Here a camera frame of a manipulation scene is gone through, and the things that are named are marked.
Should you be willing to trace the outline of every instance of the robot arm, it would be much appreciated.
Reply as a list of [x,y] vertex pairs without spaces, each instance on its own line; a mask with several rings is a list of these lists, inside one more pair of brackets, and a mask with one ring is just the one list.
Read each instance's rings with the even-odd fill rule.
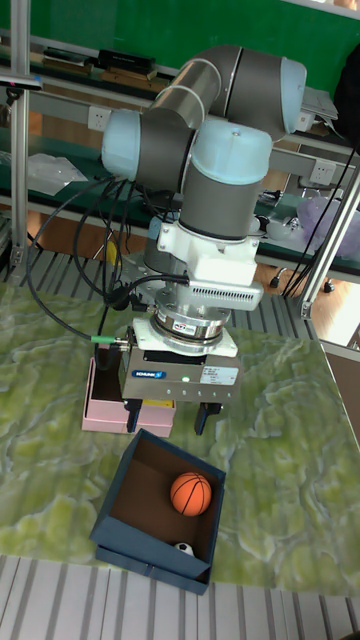
[[162,225],[157,249],[185,265],[197,289],[211,284],[216,306],[252,310],[261,298],[258,286],[246,291],[258,247],[248,234],[272,140],[295,130],[305,78],[298,62],[215,47],[188,61],[147,112],[121,110],[107,125],[110,172],[183,194],[180,220]]
[[[128,334],[121,387],[136,411],[142,398],[200,401],[201,433],[237,392],[241,365],[224,325],[231,309],[251,311],[263,293],[253,283],[258,241],[249,230],[272,142],[295,130],[305,78],[286,58],[216,47],[187,62],[146,113],[112,114],[104,166],[184,197],[155,251],[189,284],[158,289],[152,318],[134,320]],[[153,257],[146,267],[155,272]]]

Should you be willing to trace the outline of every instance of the black and white ball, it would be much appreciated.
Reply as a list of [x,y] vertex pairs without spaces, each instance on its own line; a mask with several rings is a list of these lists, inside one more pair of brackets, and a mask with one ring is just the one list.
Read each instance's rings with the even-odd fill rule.
[[179,549],[179,551],[182,551],[183,553],[187,553],[188,556],[194,555],[192,548],[186,542],[178,542],[175,545],[175,549]]

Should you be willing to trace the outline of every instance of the open box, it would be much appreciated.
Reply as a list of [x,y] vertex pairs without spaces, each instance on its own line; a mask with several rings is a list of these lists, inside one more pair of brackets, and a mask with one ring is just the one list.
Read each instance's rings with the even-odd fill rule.
[[[182,473],[201,473],[212,499],[200,516],[178,513],[170,488]],[[225,473],[141,429],[123,454],[90,538],[96,557],[203,594],[210,580]],[[174,547],[186,542],[194,556]]]
[[[100,360],[106,354],[106,349],[99,349]],[[111,366],[102,371],[96,367],[94,358],[91,358],[82,422],[84,431],[127,433],[129,413],[124,408],[121,397],[118,377],[120,360],[119,352]],[[144,400],[135,433],[144,428],[162,438],[169,437],[175,411],[176,405],[172,400],[162,403]]]

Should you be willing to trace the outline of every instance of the green wall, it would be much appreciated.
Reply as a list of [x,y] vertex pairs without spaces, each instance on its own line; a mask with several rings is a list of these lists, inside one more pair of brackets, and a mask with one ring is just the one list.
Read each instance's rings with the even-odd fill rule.
[[[9,28],[6,1],[0,27]],[[171,67],[206,47],[237,44],[302,62],[307,84],[332,92],[360,43],[360,21],[281,0],[32,0],[31,33]]]

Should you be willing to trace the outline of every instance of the blue box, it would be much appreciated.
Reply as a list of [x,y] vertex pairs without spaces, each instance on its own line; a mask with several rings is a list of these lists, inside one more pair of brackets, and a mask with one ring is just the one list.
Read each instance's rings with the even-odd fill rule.
[[[178,513],[173,481],[187,471],[210,483],[212,500],[200,516]],[[104,562],[202,594],[210,580],[226,474],[141,429],[124,452],[90,538]],[[175,549],[187,542],[194,556]]]

